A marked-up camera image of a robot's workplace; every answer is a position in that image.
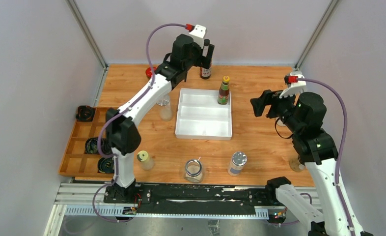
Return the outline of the black cap soy sauce bottle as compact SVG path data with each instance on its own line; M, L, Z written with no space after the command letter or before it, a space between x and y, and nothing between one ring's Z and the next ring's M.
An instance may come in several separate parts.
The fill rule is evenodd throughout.
M210 43L209 39L205 39L204 43ZM211 67L210 69L204 69L200 67L199 75L202 79L209 79L211 77Z

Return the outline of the yellow cap sauce bottle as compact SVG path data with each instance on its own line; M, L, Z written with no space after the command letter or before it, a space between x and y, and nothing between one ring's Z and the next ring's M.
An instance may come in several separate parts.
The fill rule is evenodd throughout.
M229 87L230 77L223 76L222 83L219 89L218 94L218 103L221 105L225 105L228 103L229 95L230 95L230 87Z

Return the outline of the white divided tray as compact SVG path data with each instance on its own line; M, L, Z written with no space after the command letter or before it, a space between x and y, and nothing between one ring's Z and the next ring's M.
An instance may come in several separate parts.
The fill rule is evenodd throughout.
M218 90L180 89L175 126L178 139L231 140L231 95L226 104L219 104L218 94Z

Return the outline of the silver lid peppercorn bottle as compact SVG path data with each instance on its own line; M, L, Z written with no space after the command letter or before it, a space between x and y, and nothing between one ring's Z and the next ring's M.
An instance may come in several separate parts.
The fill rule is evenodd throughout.
M232 155L231 161L229 162L229 166L227 168L228 174L231 176L238 176L246 165L247 160L248 157L244 152L235 152Z

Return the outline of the red lid brown jar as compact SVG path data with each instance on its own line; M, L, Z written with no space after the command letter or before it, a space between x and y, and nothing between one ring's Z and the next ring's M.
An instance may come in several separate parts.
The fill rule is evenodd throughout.
M152 68L148 67L145 70L145 74L146 74L147 79L151 79L153 77L153 75L155 75L156 69L157 69L157 67L153 66Z

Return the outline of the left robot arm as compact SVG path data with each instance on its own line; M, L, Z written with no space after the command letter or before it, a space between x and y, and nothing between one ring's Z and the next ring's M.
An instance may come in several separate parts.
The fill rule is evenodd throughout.
M114 158L116 196L123 203L135 198L134 152L141 143L138 126L153 106L187 79L193 67L208 69L215 46L209 39L181 34L173 42L172 51L152 70L152 77L130 101L106 114L106 139Z

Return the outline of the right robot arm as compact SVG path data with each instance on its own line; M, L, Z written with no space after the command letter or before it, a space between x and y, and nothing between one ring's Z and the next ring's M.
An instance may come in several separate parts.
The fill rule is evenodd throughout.
M304 92L299 97L281 97L281 91L265 90L250 103L256 117L266 106L267 118L282 121L292 132L293 148L298 162L304 165L315 184L322 211L297 193L285 177L267 181L266 201L271 205L282 203L305 225L309 236L368 236L357 220L336 170L338 150L331 135L323 128L326 106L322 97Z

